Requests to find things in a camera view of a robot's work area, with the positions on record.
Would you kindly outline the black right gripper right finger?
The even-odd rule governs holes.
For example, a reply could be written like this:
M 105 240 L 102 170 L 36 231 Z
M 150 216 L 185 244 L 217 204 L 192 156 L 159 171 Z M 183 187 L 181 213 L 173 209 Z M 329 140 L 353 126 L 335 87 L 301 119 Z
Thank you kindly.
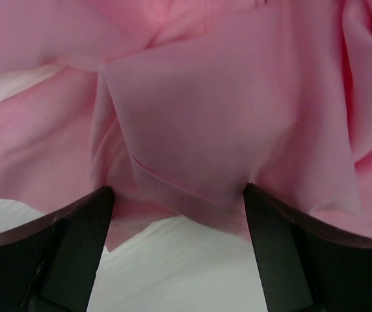
M 372 239 L 302 213 L 254 184 L 243 199 L 268 311 L 372 311 Z

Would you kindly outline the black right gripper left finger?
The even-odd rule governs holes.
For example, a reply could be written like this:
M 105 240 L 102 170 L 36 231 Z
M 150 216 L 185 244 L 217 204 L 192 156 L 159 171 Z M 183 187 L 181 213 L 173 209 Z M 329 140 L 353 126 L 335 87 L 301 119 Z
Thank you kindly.
M 0 311 L 86 311 L 113 206 L 103 187 L 0 233 Z

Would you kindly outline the pink t shirt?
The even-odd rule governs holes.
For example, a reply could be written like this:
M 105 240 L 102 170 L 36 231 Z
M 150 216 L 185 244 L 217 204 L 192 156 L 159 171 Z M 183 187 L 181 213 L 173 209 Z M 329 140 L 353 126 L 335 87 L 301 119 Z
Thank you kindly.
M 254 183 L 372 238 L 372 1 L 0 1 L 0 199 L 105 185 L 109 248 L 182 215 L 248 237 Z

